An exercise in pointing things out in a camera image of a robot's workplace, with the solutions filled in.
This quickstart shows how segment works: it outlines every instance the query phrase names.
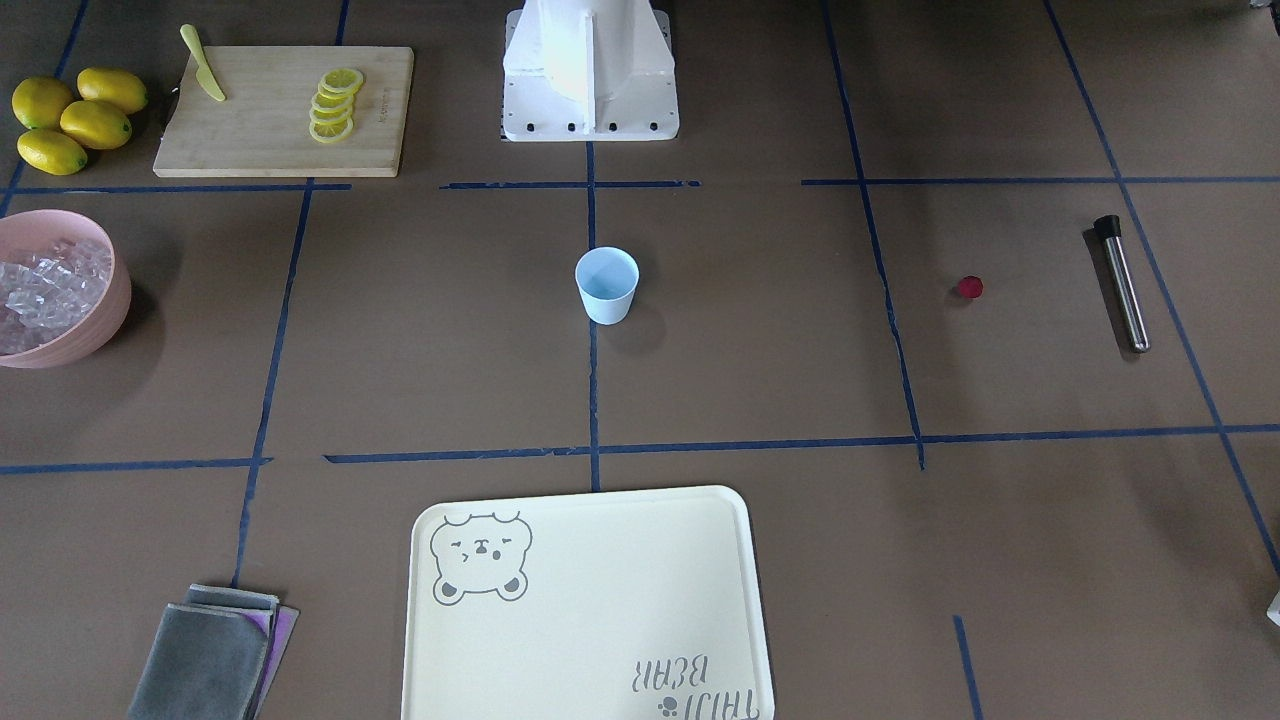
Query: blue paper cup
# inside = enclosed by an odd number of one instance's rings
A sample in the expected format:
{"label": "blue paper cup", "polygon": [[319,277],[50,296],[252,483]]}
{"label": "blue paper cup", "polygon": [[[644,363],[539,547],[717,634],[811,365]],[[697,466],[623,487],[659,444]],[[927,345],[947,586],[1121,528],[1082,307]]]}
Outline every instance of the blue paper cup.
{"label": "blue paper cup", "polygon": [[573,270],[586,316],[612,325],[627,316],[640,282],[640,266],[617,247],[596,247],[582,255]]}

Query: lemon slice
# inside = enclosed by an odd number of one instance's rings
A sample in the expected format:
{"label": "lemon slice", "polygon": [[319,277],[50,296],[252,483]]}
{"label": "lemon slice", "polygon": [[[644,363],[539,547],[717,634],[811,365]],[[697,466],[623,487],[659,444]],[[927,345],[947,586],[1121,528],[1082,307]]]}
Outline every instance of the lemon slice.
{"label": "lemon slice", "polygon": [[365,85],[365,73],[356,68],[334,68],[320,78],[317,90],[326,95],[343,97],[355,95],[361,85]]}
{"label": "lemon slice", "polygon": [[355,95],[337,96],[316,92],[315,96],[311,97],[311,109],[320,113],[337,113],[344,108],[349,108],[355,101]]}
{"label": "lemon slice", "polygon": [[338,142],[339,140],[346,140],[351,135],[351,131],[356,129],[356,123],[348,117],[347,122],[343,124],[328,124],[321,126],[311,123],[308,131],[311,132],[311,140],[316,142],[323,142],[329,145],[330,142]]}
{"label": "lemon slice", "polygon": [[352,106],[347,105],[340,110],[316,110],[311,108],[311,123],[317,126],[335,126],[351,117]]}

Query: bear illustration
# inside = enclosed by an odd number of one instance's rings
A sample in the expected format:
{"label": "bear illustration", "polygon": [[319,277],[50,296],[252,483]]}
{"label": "bear illustration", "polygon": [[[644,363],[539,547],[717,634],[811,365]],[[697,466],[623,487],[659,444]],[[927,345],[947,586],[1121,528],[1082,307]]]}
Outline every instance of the bear illustration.
{"label": "bear illustration", "polygon": [[468,515],[448,516],[431,534],[431,555],[440,577],[433,592],[440,605],[456,605],[467,593],[497,592],[506,601],[525,594],[525,552],[534,533],[517,512],[509,519]]}

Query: plastic tray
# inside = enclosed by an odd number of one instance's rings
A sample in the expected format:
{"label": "plastic tray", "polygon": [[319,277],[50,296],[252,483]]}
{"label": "plastic tray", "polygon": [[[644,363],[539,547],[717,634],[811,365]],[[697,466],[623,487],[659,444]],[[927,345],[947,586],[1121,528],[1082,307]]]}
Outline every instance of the plastic tray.
{"label": "plastic tray", "polygon": [[430,507],[402,720],[773,717],[742,498],[710,486]]}

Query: knife handle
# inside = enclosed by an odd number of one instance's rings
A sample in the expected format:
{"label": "knife handle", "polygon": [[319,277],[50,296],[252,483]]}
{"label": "knife handle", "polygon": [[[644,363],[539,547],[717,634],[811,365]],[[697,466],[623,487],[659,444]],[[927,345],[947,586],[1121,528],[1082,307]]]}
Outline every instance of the knife handle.
{"label": "knife handle", "polygon": [[205,49],[200,45],[200,33],[196,32],[196,26],[184,24],[178,28],[182,35],[182,41],[187,44],[187,49],[191,50],[191,55],[196,59],[196,64],[201,68],[209,67],[209,60],[205,59]]}

